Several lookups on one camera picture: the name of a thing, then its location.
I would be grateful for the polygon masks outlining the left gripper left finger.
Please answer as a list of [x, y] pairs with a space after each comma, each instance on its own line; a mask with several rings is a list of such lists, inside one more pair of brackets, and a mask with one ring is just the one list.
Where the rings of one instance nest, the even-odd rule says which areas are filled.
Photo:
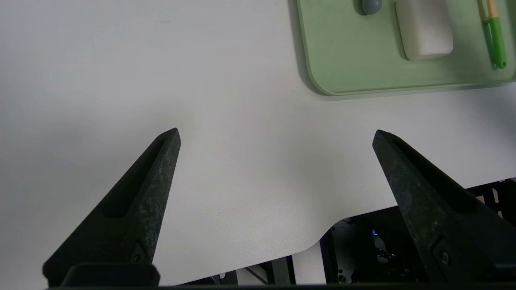
[[156, 288], [157, 241], [181, 147], [157, 136], [42, 267], [50, 288]]

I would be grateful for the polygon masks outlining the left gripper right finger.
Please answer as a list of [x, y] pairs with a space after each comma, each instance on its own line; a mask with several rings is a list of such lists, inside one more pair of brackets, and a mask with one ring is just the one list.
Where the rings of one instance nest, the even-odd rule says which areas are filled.
[[372, 142], [431, 281], [514, 282], [515, 227], [401, 138]]

